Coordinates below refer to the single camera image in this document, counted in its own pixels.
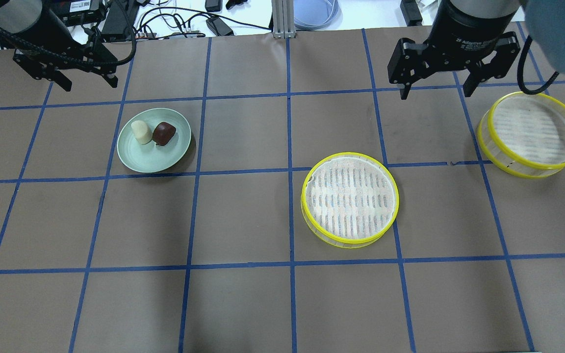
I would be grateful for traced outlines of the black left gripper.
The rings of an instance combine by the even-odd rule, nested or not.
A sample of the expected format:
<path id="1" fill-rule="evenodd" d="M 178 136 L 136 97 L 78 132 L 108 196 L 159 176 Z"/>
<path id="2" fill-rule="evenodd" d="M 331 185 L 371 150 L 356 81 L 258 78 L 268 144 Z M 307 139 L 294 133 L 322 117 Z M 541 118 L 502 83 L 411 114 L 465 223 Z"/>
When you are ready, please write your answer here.
<path id="1" fill-rule="evenodd" d="M 65 27 L 52 10 L 41 10 L 38 20 L 17 35 L 38 47 L 73 59 L 115 62 L 117 58 L 104 46 L 98 36 L 98 30 L 89 30 L 89 32 L 92 34 L 90 36 L 91 41 L 86 44 L 80 44 L 72 38 L 69 29 Z M 69 60 L 54 58 L 20 44 L 16 45 L 13 61 L 36 79 L 44 78 L 43 74 L 50 71 L 50 80 L 65 92 L 71 92 L 72 81 L 61 70 L 73 68 L 98 74 L 112 89 L 118 87 L 116 65 L 90 69 L 72 63 Z"/>

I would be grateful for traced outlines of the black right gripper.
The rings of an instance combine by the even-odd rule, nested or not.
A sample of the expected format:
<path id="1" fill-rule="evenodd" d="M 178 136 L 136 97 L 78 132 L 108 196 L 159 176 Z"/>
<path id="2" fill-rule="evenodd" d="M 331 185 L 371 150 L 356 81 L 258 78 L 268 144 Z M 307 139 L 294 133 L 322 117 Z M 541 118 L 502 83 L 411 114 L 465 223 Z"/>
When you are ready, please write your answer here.
<path id="1" fill-rule="evenodd" d="M 468 70 L 462 91 L 470 98 L 480 83 L 505 77 L 519 52 L 514 32 L 483 42 L 449 36 L 446 41 L 429 37 L 417 43 L 404 37 L 398 40 L 387 65 L 388 80 L 397 84 L 401 100 L 406 100 L 413 83 L 419 80 L 439 72 Z"/>

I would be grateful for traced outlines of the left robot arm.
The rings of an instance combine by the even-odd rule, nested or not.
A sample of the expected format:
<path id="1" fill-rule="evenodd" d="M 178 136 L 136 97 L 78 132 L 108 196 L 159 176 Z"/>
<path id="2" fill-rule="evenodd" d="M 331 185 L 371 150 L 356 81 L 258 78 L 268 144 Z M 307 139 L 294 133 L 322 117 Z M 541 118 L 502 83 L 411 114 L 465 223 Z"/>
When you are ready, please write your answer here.
<path id="1" fill-rule="evenodd" d="M 13 61 L 33 79 L 47 79 L 69 92 L 64 70 L 77 69 L 118 85 L 117 58 L 92 33 L 82 44 L 74 40 L 49 0 L 0 0 L 0 46 L 13 48 Z"/>

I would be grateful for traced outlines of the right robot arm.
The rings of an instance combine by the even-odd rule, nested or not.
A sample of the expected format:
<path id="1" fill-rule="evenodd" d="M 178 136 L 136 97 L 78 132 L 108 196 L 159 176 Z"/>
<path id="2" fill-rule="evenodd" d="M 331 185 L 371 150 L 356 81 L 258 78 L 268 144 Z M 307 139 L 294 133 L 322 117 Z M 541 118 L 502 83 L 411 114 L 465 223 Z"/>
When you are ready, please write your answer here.
<path id="1" fill-rule="evenodd" d="M 524 82 L 524 63 L 533 43 L 554 69 L 537 89 Z M 387 72 L 406 99 L 419 80 L 468 70 L 462 86 L 468 98 L 480 83 L 505 77 L 515 62 L 516 82 L 528 95 L 542 93 L 565 75 L 565 0 L 442 0 L 428 38 L 422 43 L 399 39 Z"/>

